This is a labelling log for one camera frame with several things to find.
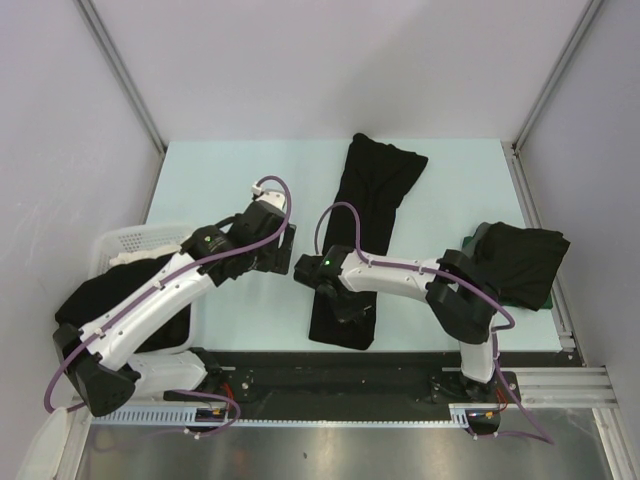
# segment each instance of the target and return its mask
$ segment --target black trousers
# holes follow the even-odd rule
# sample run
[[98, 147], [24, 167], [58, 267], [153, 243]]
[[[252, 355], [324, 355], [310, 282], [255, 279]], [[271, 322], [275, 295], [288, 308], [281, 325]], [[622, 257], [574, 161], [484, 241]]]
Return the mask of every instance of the black trousers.
[[[353, 137], [335, 201], [351, 203], [360, 214], [364, 251], [387, 254], [396, 210], [418, 180], [427, 161], [427, 157], [374, 142], [362, 133]], [[346, 208], [334, 209], [322, 252], [326, 253], [333, 245], [355, 246], [355, 233], [351, 212]], [[362, 310], [356, 321], [341, 322], [329, 299], [316, 294], [309, 339], [357, 350], [369, 348], [375, 332], [376, 294], [359, 293], [350, 303], [354, 309], [368, 308]]]

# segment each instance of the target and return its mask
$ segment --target black garment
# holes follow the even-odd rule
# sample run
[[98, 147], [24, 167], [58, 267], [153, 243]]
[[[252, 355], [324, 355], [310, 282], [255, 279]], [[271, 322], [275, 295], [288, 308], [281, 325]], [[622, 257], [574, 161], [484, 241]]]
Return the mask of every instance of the black garment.
[[539, 310], [569, 245], [560, 232], [499, 222], [480, 237], [473, 260], [499, 289], [501, 303]]
[[[104, 315], [135, 292], [158, 273], [170, 258], [171, 255], [164, 255], [156, 259], [118, 265], [96, 278], [87, 280], [56, 312], [56, 322], [82, 328], [85, 323]], [[182, 345], [189, 338], [190, 317], [191, 306], [187, 306], [151, 335], [136, 353]]]
[[[353, 137], [335, 201], [351, 203], [360, 214], [364, 251], [386, 255], [396, 209], [418, 180], [427, 161], [427, 157], [374, 142], [362, 133]], [[351, 212], [346, 208], [334, 209], [322, 252], [327, 253], [333, 245], [355, 246], [355, 234]], [[316, 294], [309, 339], [357, 350], [369, 348], [376, 324], [376, 294], [359, 293], [348, 303], [354, 310], [369, 308], [358, 321], [340, 323], [329, 299]]]

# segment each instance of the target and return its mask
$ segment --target white laundry basket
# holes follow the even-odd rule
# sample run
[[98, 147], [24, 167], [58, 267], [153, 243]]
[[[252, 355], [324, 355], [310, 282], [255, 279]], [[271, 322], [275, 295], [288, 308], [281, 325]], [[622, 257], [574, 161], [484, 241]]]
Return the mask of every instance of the white laundry basket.
[[[89, 278], [96, 277], [109, 270], [109, 260], [120, 253], [134, 253], [139, 250], [153, 250], [164, 245], [180, 245], [195, 230], [186, 224], [136, 225], [134, 227], [113, 230], [102, 235], [93, 246]], [[177, 347], [165, 348], [149, 353], [178, 353], [193, 344], [196, 335], [197, 304], [191, 304], [191, 322], [189, 338]]]

